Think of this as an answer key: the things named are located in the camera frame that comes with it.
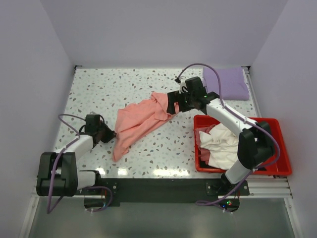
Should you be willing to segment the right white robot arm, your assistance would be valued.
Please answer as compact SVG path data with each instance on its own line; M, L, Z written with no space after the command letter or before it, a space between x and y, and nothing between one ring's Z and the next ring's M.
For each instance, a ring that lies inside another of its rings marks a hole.
M199 77L181 81L179 90L168 93L167 113L199 110L227 127L238 138L237 158L233 166L221 177L221 190L227 195L233 194L254 170L264 167L264 163L274 156L280 157L280 147L272 136L270 125L257 122L228 106L220 92L208 93Z

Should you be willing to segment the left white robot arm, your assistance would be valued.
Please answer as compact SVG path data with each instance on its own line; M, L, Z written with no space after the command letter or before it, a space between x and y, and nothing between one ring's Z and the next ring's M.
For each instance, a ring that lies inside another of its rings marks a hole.
M99 114L88 114L79 130L67 124L75 137L66 145L40 156L36 192L39 196L72 197L85 188L91 194L98 194L103 188L96 170L80 170L77 162L100 142L108 143L116 137Z

